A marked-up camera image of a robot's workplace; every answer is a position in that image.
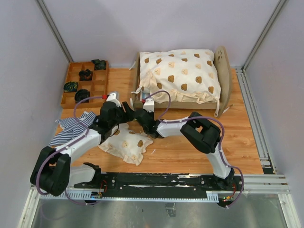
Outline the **large bear print cushion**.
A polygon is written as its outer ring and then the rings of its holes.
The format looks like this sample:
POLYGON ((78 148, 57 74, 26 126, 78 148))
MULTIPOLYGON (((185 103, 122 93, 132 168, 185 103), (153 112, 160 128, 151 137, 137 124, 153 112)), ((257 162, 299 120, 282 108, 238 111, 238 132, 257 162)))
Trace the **large bear print cushion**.
POLYGON ((153 94, 157 103, 219 103, 221 87, 214 58, 209 49, 140 52, 140 82, 135 93, 153 94))

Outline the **wooden pet bed frame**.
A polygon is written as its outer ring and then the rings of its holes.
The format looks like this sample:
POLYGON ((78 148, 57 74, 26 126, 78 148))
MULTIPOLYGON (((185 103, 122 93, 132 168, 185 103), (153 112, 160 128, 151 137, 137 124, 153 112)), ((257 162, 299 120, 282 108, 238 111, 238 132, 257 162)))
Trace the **wooden pet bed frame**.
MULTIPOLYGON (((214 61, 213 64, 217 70, 218 81, 221 87, 221 94, 219 103, 203 103, 198 104, 195 102, 176 102, 176 101, 167 101, 163 103, 157 103, 154 100, 155 107, 158 109, 164 108, 173 108, 173 109, 195 109, 195 110, 203 110, 203 109, 211 109, 214 110, 214 116, 220 117, 224 113, 231 96, 232 91, 232 72, 230 68, 230 63, 228 60, 227 52, 224 46, 219 46, 214 53, 214 61)), ((140 82, 140 63, 139 63, 139 54, 137 53, 136 61, 134 63, 135 66, 135 75, 134 75, 134 83, 133 83, 133 92, 131 94, 130 102, 135 109, 141 108, 143 106, 140 100, 140 91, 139 93, 135 93, 136 86, 140 82)))

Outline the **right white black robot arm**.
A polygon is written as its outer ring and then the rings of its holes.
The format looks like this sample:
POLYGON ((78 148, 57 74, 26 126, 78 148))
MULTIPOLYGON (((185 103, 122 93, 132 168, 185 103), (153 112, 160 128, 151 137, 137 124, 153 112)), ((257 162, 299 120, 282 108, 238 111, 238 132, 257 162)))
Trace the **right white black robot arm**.
POLYGON ((234 169, 228 164, 224 155, 222 141, 224 127, 218 128, 209 118, 192 112, 178 120, 154 120, 154 113, 144 109, 135 111, 134 119, 152 138, 166 138, 183 135, 199 152, 207 155, 213 168, 213 181, 220 190, 226 190, 232 185, 234 169))

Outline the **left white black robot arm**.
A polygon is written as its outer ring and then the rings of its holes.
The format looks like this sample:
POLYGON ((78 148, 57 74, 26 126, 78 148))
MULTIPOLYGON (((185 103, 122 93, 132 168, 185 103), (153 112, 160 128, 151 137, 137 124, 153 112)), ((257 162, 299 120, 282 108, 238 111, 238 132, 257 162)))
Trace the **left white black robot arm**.
POLYGON ((127 102, 119 106, 116 102, 103 104, 94 122, 81 135, 57 147, 44 147, 37 159, 30 183, 35 185, 41 195, 61 195, 66 188, 86 183, 91 188, 102 182, 98 166, 85 163, 73 168, 71 165, 88 150, 99 146, 112 135, 112 129, 133 120, 134 111, 127 102))

